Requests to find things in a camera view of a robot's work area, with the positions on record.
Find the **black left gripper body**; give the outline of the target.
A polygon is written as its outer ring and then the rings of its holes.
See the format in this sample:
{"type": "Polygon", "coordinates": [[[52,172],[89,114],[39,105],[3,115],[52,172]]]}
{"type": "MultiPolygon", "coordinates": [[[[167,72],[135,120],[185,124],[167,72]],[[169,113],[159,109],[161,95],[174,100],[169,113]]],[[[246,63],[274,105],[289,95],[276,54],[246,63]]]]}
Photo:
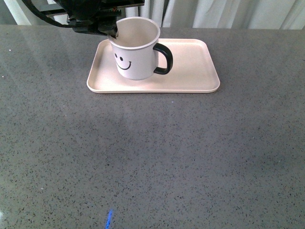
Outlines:
{"type": "Polygon", "coordinates": [[[45,18],[56,14],[67,16],[65,23],[55,20],[50,22],[59,27],[72,28],[75,32],[107,35],[104,29],[122,15],[122,10],[143,6],[143,0],[57,0],[56,6],[50,9],[41,8],[45,18]]]}

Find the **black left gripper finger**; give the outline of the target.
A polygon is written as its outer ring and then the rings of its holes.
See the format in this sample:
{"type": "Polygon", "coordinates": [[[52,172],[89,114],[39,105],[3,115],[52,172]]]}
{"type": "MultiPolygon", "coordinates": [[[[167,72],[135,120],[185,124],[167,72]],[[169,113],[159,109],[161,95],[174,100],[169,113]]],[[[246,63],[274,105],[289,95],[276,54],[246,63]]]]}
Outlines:
{"type": "Polygon", "coordinates": [[[114,39],[117,39],[118,35],[119,35],[119,32],[118,32],[118,27],[117,27],[117,24],[114,23],[112,25],[109,25],[107,26],[105,29],[104,29],[104,32],[111,36],[112,38],[114,39]]]}

